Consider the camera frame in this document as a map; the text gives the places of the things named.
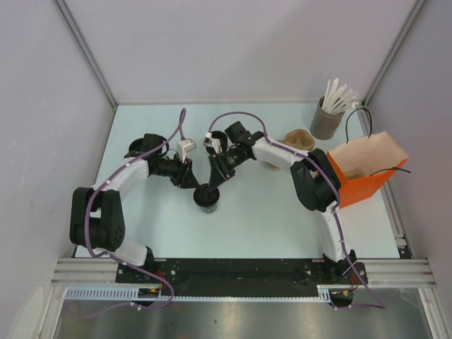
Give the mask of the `orange paper bag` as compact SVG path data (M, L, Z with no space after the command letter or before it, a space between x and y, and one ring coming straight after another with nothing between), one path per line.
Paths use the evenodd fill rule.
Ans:
M369 133L359 138L345 134L346 142L327 153L340 180L340 207L346 208L372 197L396 172L403 172L408 154L387 131ZM364 176L349 181L344 173L359 170Z

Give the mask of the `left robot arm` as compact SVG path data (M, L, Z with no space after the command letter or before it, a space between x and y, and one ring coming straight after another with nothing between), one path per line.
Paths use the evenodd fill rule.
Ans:
M134 140L124 156L125 168L113 179L108 179L96 194L96 188L79 187L72 197L69 238L72 244L86 246L85 221L93 249L118 258L123 264L132 264L131 273L146 283L155 277L157 264L152 250L126 236L122 201L132 190L151 175L167 177L180 189L199 186L187 153L196 144L190 138L177 143L177 152L168 157L169 146L163 136L146 133Z

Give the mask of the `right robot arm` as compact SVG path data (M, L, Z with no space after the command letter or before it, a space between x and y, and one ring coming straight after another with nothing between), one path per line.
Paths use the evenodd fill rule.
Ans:
M333 283L347 278L353 285L367 283L365 270L356 266L356 253L345 240L340 222L340 180L322 150L295 150L273 140L265 130L251 133L239 121L223 132L208 130L203 144L209 153L209 191L232 179L236 167L247 160L288 170L298 201L323 218L319 234L327 278Z

